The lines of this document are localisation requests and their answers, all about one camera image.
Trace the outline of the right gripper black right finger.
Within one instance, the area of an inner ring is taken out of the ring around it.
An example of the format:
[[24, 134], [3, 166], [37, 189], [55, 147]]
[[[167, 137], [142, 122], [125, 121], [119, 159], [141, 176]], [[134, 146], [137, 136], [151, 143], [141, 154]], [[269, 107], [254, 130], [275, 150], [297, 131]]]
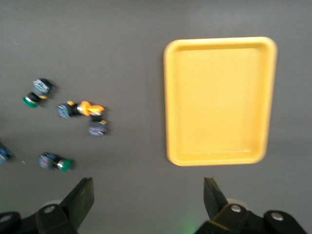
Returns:
[[204, 205], [209, 217], [196, 234], [263, 234], [263, 220], [238, 203], [229, 203], [212, 177], [204, 178]]

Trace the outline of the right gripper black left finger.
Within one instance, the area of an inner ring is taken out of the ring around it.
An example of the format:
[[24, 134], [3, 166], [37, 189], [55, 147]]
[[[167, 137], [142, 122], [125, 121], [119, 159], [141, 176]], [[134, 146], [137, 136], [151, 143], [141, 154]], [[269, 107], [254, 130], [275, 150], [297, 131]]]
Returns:
[[39, 234], [76, 234], [94, 203], [94, 183], [83, 178], [60, 204], [42, 207], [35, 220]]

